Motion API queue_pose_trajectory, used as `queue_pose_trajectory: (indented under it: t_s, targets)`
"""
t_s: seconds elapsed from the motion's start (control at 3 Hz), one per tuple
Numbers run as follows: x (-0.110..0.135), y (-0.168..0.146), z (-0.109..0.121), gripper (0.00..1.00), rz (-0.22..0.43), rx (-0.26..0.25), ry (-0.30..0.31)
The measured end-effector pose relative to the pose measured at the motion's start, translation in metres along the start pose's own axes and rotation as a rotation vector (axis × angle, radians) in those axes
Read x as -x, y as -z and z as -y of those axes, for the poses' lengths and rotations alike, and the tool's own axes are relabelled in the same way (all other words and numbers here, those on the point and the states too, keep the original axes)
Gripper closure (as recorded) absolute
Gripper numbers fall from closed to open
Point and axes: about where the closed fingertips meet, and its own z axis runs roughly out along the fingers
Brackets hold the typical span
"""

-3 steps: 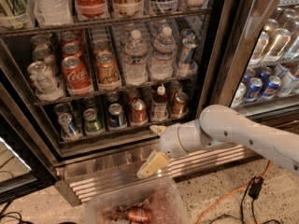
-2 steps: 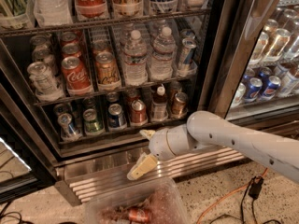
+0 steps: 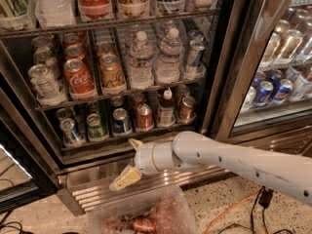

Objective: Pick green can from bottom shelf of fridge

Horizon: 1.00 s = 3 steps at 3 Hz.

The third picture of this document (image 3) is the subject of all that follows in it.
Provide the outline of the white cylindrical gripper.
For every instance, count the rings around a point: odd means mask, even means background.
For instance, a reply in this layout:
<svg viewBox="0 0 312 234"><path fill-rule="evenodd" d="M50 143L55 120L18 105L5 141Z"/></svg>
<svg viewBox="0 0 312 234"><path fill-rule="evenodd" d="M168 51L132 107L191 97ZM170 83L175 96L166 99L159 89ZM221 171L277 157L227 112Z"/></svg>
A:
<svg viewBox="0 0 312 234"><path fill-rule="evenodd" d="M111 191L120 191L138 182L142 174L156 175L162 171L177 171L181 168L181 161L174 154L173 143L147 142L129 138L128 142L136 151L135 165L128 165L109 185Z"/></svg>

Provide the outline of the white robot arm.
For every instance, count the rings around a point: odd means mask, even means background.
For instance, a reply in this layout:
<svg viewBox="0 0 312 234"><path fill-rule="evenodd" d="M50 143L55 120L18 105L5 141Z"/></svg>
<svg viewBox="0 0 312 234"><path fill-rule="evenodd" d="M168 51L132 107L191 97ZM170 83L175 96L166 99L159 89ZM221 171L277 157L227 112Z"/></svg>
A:
<svg viewBox="0 0 312 234"><path fill-rule="evenodd" d="M312 159L252 147L221 143L194 132L181 132L169 141L144 143L131 138L136 151L127 166L109 185L120 191L163 171L198 173L214 165L312 205Z"/></svg>

